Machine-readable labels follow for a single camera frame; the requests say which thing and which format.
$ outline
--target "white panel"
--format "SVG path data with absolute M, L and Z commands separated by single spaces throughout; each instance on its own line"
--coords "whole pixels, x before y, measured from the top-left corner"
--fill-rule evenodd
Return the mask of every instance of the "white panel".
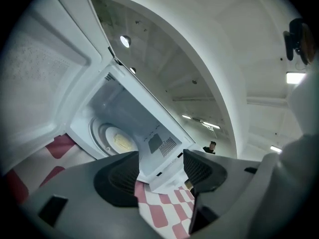
M 94 24 L 99 27 L 97 21 L 90 22 Z M 108 46 L 106 39 L 97 39 Z M 30 4 L 1 61 L 1 115 L 8 150 L 1 156 L 3 172 L 64 132 L 86 87 L 112 59 L 105 50 L 101 60 L 59 0 Z
M 153 174 L 154 171 L 157 170 L 157 168 L 162 164 L 164 165 L 164 163 L 166 164 L 164 166 L 169 165 L 171 155 L 175 153 L 176 158 L 179 155 L 179 153 L 183 150 L 181 142 L 162 125 L 158 129 L 151 128 L 151 130 L 152 131 L 150 132 L 150 136 L 147 135 L 147 137 L 150 138 L 157 133 L 163 141 L 163 144 L 154 153 L 150 153 L 148 144 L 149 139 L 147 139 L 145 142 L 143 141 L 143 144 L 141 144 L 140 165 L 143 170 L 143 173 L 146 176 Z
M 103 59 L 109 42 L 98 22 L 95 12 L 92 10 L 90 0 L 60 0 L 60 2 L 65 6 L 85 36 L 99 51 Z
M 168 194 L 170 191 L 178 189 L 180 185 L 188 179 L 183 165 L 183 156 L 175 158 L 170 164 L 166 164 L 161 170 L 162 174 L 150 183 L 152 192 Z

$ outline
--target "white cabinet door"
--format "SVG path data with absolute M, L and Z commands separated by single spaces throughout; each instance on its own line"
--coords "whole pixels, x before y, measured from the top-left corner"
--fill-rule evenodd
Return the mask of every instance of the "white cabinet door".
M 63 134 L 113 59 L 89 0 L 34 0 L 1 58 L 2 172 Z

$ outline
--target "fluorescent light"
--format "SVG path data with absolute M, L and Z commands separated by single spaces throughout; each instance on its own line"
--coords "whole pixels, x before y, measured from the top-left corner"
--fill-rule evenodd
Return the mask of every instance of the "fluorescent light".
M 209 125 L 209 126 L 212 126 L 212 127 L 215 127 L 217 129 L 220 129 L 220 126 L 218 125 L 214 125 L 214 124 L 211 124 L 211 123 L 207 123 L 207 122 L 203 122 L 205 125 Z
M 129 46 L 131 45 L 131 39 L 127 35 L 122 35 L 120 37 L 120 40 L 122 44 L 127 48 L 129 48 Z
M 213 129 L 211 126 L 205 125 L 204 123 L 202 123 L 202 125 L 203 125 L 204 127 L 208 128 L 209 130 L 214 131 L 214 129 Z
M 131 71 L 132 73 L 136 74 L 136 69 L 135 69 L 135 67 L 131 67 L 131 68 L 130 68 L 130 71 Z
M 288 84 L 299 84 L 306 73 L 287 73 L 287 83 Z
M 189 117 L 189 116 L 186 116 L 186 115 L 182 115 L 184 118 L 186 118 L 186 119 L 191 119 L 191 117 Z
M 281 153 L 282 150 L 277 148 L 277 147 L 274 147 L 274 146 L 271 146 L 270 149 L 274 150 L 275 152 L 278 152 L 278 153 Z

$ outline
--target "ceiling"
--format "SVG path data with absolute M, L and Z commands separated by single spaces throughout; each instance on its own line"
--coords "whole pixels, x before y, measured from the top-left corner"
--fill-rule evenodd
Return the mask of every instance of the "ceiling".
M 147 85 L 143 74 L 152 74 L 173 100 L 178 113 L 220 125 L 216 136 L 228 137 L 214 95 L 168 34 L 143 15 L 112 0 L 92 3 L 115 54 L 126 66 L 136 68 L 136 77 L 142 83 Z M 291 19 L 287 16 L 283 20 L 283 15 L 269 10 L 270 6 L 274 5 L 267 4 L 267 0 L 206 2 L 210 16 L 227 34 L 233 47 L 230 56 L 245 78 L 250 113 L 248 145 L 263 152 L 271 145 L 282 147 L 302 134 L 287 105 L 293 86 L 286 84 L 286 72 L 303 67 L 298 60 L 286 59 L 281 33 Z M 287 24 L 278 24 L 277 17 Z M 130 48 L 122 45 L 121 35 L 132 39 Z

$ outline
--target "red and white checkered cloth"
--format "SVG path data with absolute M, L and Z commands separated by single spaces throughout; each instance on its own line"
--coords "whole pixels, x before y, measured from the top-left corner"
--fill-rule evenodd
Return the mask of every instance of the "red and white checkered cloth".
M 5 177 L 16 201 L 23 203 L 32 192 L 59 172 L 94 160 L 65 134 L 15 166 Z M 182 239 L 189 236 L 194 197 L 185 185 L 162 195 L 152 193 L 148 184 L 137 181 L 135 196 L 139 200 L 141 216 L 163 238 Z

